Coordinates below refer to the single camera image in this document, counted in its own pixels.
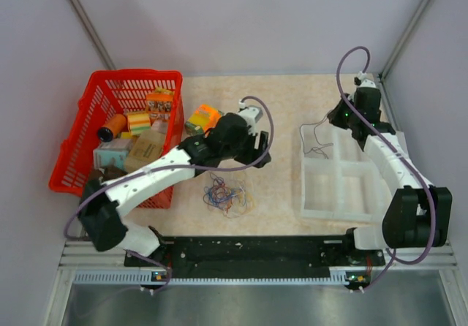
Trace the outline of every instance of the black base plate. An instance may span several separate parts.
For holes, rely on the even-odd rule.
[[[173,269],[174,278],[329,277],[332,266],[385,264],[381,251],[347,249],[349,235],[164,237],[151,256]],[[135,257],[127,267],[151,267]]]

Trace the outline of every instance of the small box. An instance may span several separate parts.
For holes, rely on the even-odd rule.
[[[93,150],[94,169],[113,165],[124,170],[124,161],[132,148],[132,140],[116,138],[110,142],[101,143]]]
[[[124,139],[127,139],[127,140],[131,140],[132,139],[132,133],[130,131],[122,131],[120,133],[120,135],[118,136],[118,138],[124,138]]]
[[[151,123],[155,121],[168,122],[173,109],[173,96],[165,93],[146,95],[146,111]]]
[[[151,125],[151,130],[159,132],[161,134],[167,134],[167,128],[169,127],[169,123],[165,123],[162,120],[156,120]]]
[[[168,94],[170,96],[174,95],[174,91],[167,90],[166,88],[156,87],[153,91],[154,94]]]
[[[124,169],[128,173],[133,173],[157,160],[161,156],[165,141],[165,134],[154,130],[143,131],[125,159]]]
[[[149,115],[146,111],[127,113],[128,129],[132,136],[141,134],[151,128]]]
[[[190,136],[204,134],[213,128],[218,120],[224,115],[223,112],[209,105],[201,105],[185,123],[185,130]]]

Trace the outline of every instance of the tangled rubber bands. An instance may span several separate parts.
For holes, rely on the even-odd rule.
[[[205,187],[203,202],[210,207],[218,208],[229,218],[247,214],[253,209],[252,196],[246,189],[245,181],[230,180],[228,186],[224,178],[210,173],[213,186]]]

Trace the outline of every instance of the white plastic tray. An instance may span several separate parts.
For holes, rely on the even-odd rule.
[[[316,128],[322,154],[303,150],[320,147],[313,126],[304,126],[301,146],[302,204],[304,218],[379,222],[390,204],[390,191],[374,163],[361,151],[351,131],[330,124]]]

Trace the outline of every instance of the red plastic basket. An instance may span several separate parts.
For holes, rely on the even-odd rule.
[[[184,128],[180,72],[158,72],[151,69],[98,71],[90,77],[78,102],[78,114],[68,138],[61,144],[60,155],[49,187],[81,197],[89,173],[93,169],[93,150],[99,145],[97,130],[116,113],[143,110],[146,95],[156,87],[174,91],[173,109],[162,154],[178,145]],[[139,206],[169,208],[173,196],[170,187]]]

